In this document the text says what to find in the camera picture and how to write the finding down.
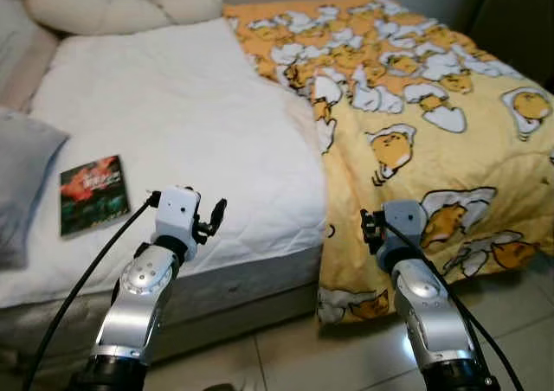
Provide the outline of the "beige twisted long pillow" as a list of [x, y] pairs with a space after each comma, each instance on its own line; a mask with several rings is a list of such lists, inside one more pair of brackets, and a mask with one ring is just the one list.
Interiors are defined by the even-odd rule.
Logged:
[[32, 19], [70, 35], [125, 35], [221, 18], [224, 0], [24, 0]]

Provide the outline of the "small grey pillow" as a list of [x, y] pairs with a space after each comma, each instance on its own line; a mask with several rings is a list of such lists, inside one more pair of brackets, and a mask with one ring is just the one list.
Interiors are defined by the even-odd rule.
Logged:
[[35, 201], [67, 139], [65, 131], [0, 107], [0, 270], [25, 265]]

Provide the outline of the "yellow egg cartoon blanket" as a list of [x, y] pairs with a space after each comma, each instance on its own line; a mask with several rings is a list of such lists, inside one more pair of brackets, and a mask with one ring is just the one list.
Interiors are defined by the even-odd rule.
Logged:
[[298, 94], [327, 184], [317, 316], [395, 310], [361, 210], [412, 200], [413, 236], [450, 283], [526, 267], [554, 250], [554, 99], [466, 35], [395, 0], [224, 7], [264, 78]]

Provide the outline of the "red and teal paperback book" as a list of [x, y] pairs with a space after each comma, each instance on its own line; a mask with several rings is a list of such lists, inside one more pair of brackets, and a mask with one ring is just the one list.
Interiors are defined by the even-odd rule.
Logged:
[[119, 155], [60, 174], [60, 236], [67, 238], [131, 213]]

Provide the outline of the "white quilted mattress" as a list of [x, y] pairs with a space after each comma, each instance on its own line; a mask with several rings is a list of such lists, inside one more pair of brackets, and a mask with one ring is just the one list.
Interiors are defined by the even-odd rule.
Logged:
[[294, 118], [305, 103], [262, 79], [227, 23], [63, 40], [30, 117], [65, 131], [31, 208], [27, 263], [0, 270], [0, 355], [27, 360], [88, 263], [121, 225], [61, 233], [68, 171], [119, 157], [128, 202], [181, 185], [222, 227], [171, 286], [156, 355], [195, 348], [309, 311], [317, 283], [325, 179]]

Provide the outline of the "grey metal framed partition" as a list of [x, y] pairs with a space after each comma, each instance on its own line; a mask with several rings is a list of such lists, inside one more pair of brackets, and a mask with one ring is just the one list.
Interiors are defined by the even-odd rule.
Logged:
[[466, 34], [546, 90], [554, 81], [554, 0], [476, 0]]

